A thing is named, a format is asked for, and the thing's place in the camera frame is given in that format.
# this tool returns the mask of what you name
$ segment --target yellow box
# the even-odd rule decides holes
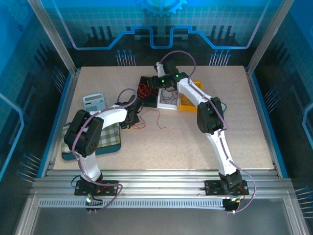
[[[201,90],[203,89],[202,82],[194,81],[194,84]],[[197,108],[196,106],[193,105],[193,103],[191,103],[191,101],[185,95],[180,94],[179,110],[196,112]]]

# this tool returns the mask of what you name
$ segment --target glass panel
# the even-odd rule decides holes
[[[0,16],[0,234],[11,235],[68,71],[27,1],[0,1]]]
[[[152,65],[169,49],[192,53],[198,65],[247,65],[280,2],[44,0],[43,4],[80,67]]]
[[[303,193],[303,212],[311,212],[313,202],[308,197],[313,190],[312,12],[311,0],[294,1],[255,70],[287,173]]]

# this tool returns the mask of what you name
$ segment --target purple wire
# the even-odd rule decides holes
[[[216,108],[216,106],[214,105],[214,103],[213,103],[208,97],[206,97],[205,94],[202,94],[196,87],[194,87],[194,86],[190,83],[191,75],[193,75],[194,72],[195,72],[195,70],[196,70],[196,61],[195,61],[194,57],[193,57],[190,53],[188,53],[188,52],[186,52],[186,51],[183,51],[183,50],[173,50],[173,51],[167,53],[167,54],[161,59],[160,63],[162,63],[162,61],[163,61],[167,56],[169,56],[170,54],[177,53],[177,52],[181,52],[181,53],[184,53],[184,54],[188,55],[188,56],[192,59],[192,61],[193,61],[193,63],[194,63],[194,69],[192,70],[192,72],[190,73],[190,75],[189,75],[189,77],[188,77],[188,84],[189,84],[189,85],[191,86],[191,88],[192,88],[193,90],[195,90],[199,95],[201,95],[204,99],[206,99],[207,101],[209,101],[209,103],[210,103],[211,106],[213,107],[214,111],[217,113],[218,117],[220,118],[220,120],[222,121],[222,123],[223,123],[224,126],[225,126],[225,128],[224,128],[223,130],[229,129],[229,126],[227,125],[226,121],[224,120],[224,118],[222,117],[222,115],[220,114],[220,112],[218,111],[218,109]],[[248,173],[247,171],[241,169],[241,168],[238,167],[236,164],[234,164],[231,160],[229,160],[229,157],[228,157],[228,155],[227,155],[227,153],[226,153],[226,150],[225,150],[225,147],[224,147],[224,144],[223,144],[223,140],[222,140],[221,138],[220,138],[220,141],[221,141],[222,148],[223,148],[224,154],[225,154],[225,156],[226,156],[226,159],[229,161],[229,163],[232,164],[236,169],[238,169],[238,170],[240,170],[240,171],[246,173],[246,174],[252,179],[253,184],[254,184],[254,192],[253,192],[253,195],[251,196],[251,199],[250,199],[250,201],[248,202],[248,204],[247,204],[245,207],[243,207],[242,209],[240,209],[240,210],[238,210],[238,211],[235,211],[235,213],[242,212],[244,209],[246,209],[246,208],[250,205],[250,203],[251,203],[252,200],[254,199],[254,196],[255,196],[255,193],[256,193],[256,182],[255,182],[253,176],[252,176],[250,173]]]
[[[100,208],[100,209],[98,209],[98,210],[95,210],[95,212],[96,212],[96,211],[101,211],[101,210],[107,208],[110,204],[112,204],[112,202],[113,202],[113,201],[118,197],[118,195],[121,193],[121,191],[122,191],[122,189],[123,189],[123,185],[122,185],[122,184],[102,184],[102,183],[98,183],[98,182],[93,181],[93,180],[86,174],[86,172],[84,171],[84,169],[82,168],[82,164],[81,164],[81,162],[80,162],[80,157],[79,157],[79,155],[75,152],[75,147],[76,147],[77,141],[78,141],[79,137],[81,136],[83,130],[86,128],[86,126],[88,125],[88,123],[89,123],[95,116],[97,116],[97,115],[99,115],[99,114],[101,114],[101,113],[103,113],[103,112],[105,112],[105,111],[108,111],[108,110],[126,108],[126,107],[132,105],[132,104],[136,101],[136,99],[137,99],[137,92],[136,92],[134,89],[132,89],[132,88],[126,88],[126,89],[122,90],[122,92],[118,95],[118,99],[119,99],[120,96],[121,96],[125,91],[127,91],[127,90],[131,90],[131,91],[133,91],[133,92],[135,93],[135,99],[133,99],[132,102],[130,102],[129,104],[126,104],[126,105],[123,105],[123,106],[119,106],[119,107],[110,107],[110,108],[106,108],[106,109],[103,109],[103,110],[101,110],[101,111],[99,111],[99,112],[97,112],[97,113],[91,115],[91,116],[86,120],[86,122],[84,123],[84,125],[82,126],[82,128],[80,129],[80,131],[78,132],[78,134],[77,134],[77,136],[76,136],[76,138],[75,138],[75,140],[74,140],[73,146],[72,146],[72,152],[73,152],[74,156],[75,156],[76,159],[77,159],[79,168],[80,168],[81,172],[83,173],[83,175],[86,177],[86,179],[87,179],[89,182],[91,182],[91,183],[93,183],[93,184],[95,184],[95,185],[103,186],[103,187],[106,187],[106,186],[120,186],[120,190],[118,191],[118,193],[116,194],[116,196],[115,196],[106,206],[104,206],[104,207],[102,207],[102,208]]]

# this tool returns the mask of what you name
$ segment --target purple cable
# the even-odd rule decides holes
[[[188,52],[186,52],[186,51],[183,51],[183,50],[174,50],[174,51],[171,51],[171,52],[167,53],[167,54],[161,59],[160,63],[162,63],[162,61],[163,61],[167,56],[169,56],[170,54],[177,53],[177,52],[181,52],[181,53],[184,53],[184,54],[188,55],[188,56],[192,59],[192,61],[193,61],[193,63],[194,63],[194,69],[192,70],[192,72],[190,73],[190,75],[189,75],[189,77],[188,77],[188,84],[189,84],[189,85],[191,86],[191,88],[192,88],[193,90],[195,90],[199,95],[201,95],[204,99],[206,99],[207,101],[209,101],[209,103],[210,103],[211,106],[213,107],[214,111],[217,113],[218,117],[220,118],[220,120],[222,121],[222,123],[223,123],[224,126],[225,126],[225,128],[224,128],[223,130],[229,129],[229,126],[227,125],[226,121],[224,120],[224,118],[222,117],[222,115],[220,114],[220,112],[218,111],[218,109],[216,108],[216,106],[214,105],[214,103],[213,103],[208,97],[206,97],[205,94],[202,94],[196,87],[194,87],[194,86],[190,83],[191,75],[193,75],[193,73],[194,73],[195,70],[196,70],[196,61],[195,61],[194,57],[193,57],[190,53],[188,53]],[[227,160],[228,160],[229,157],[228,157],[228,155],[227,155],[227,153],[226,153],[226,150],[225,150],[225,147],[224,147],[224,144],[223,144],[223,140],[222,140],[221,138],[220,138],[220,141],[221,141],[221,144],[222,144],[222,148],[223,148],[224,154],[225,154],[225,156],[226,156],[226,158],[227,158]],[[256,182],[255,182],[253,176],[252,176],[250,173],[248,173],[247,171],[245,171],[245,170],[239,168],[239,167],[238,167],[236,164],[234,164],[231,160],[228,160],[228,161],[229,161],[229,163],[232,164],[236,169],[238,169],[238,170],[240,170],[240,171],[246,173],[246,174],[252,179],[253,184],[254,184],[254,192],[253,192],[253,195],[251,196],[250,201],[248,202],[248,204],[247,204],[245,207],[243,207],[242,209],[240,209],[240,210],[238,210],[238,211],[235,211],[235,213],[238,213],[238,212],[242,212],[244,209],[246,209],[246,208],[250,205],[250,203],[252,202],[252,200],[254,199],[254,196],[255,196],[255,193],[256,193]]]
[[[122,92],[118,95],[118,99],[119,99],[120,96],[121,96],[125,91],[127,91],[127,90],[131,90],[131,91],[133,91],[133,92],[135,93],[135,99],[133,99],[132,102],[130,102],[129,104],[126,104],[126,105],[123,105],[123,106],[119,106],[119,107],[110,107],[110,108],[106,108],[106,109],[103,109],[103,110],[101,110],[101,111],[99,111],[99,112],[97,112],[97,113],[91,115],[91,116],[86,120],[86,122],[84,123],[84,125],[82,126],[82,128],[80,129],[80,131],[78,132],[78,134],[77,134],[77,136],[76,136],[76,138],[75,138],[75,140],[74,140],[73,146],[72,146],[72,152],[73,152],[74,156],[75,156],[76,159],[77,159],[79,168],[80,168],[81,172],[83,173],[83,175],[86,177],[86,179],[87,179],[89,182],[91,182],[91,183],[93,183],[93,184],[95,184],[95,185],[103,186],[103,187],[106,187],[106,186],[120,186],[120,190],[118,191],[118,193],[116,194],[116,196],[115,196],[106,206],[104,206],[104,207],[102,207],[102,208],[100,208],[100,209],[98,209],[98,210],[95,210],[95,212],[101,211],[101,210],[107,208],[107,207],[118,197],[118,195],[121,193],[121,191],[122,191],[122,189],[123,189],[123,185],[122,185],[122,184],[102,184],[102,183],[98,183],[98,182],[93,181],[93,180],[86,174],[86,172],[84,171],[84,169],[82,168],[82,164],[81,164],[81,162],[80,162],[80,157],[79,157],[79,155],[75,152],[75,147],[76,147],[77,141],[78,141],[79,137],[81,136],[83,130],[86,128],[86,126],[88,125],[88,123],[89,123],[95,116],[97,116],[97,115],[99,115],[99,114],[101,114],[101,113],[103,113],[103,112],[105,112],[105,111],[108,111],[108,110],[126,108],[126,107],[132,105],[132,104],[136,101],[136,99],[137,99],[137,92],[136,92],[134,89],[132,89],[132,88],[127,88],[127,89],[122,90]]]

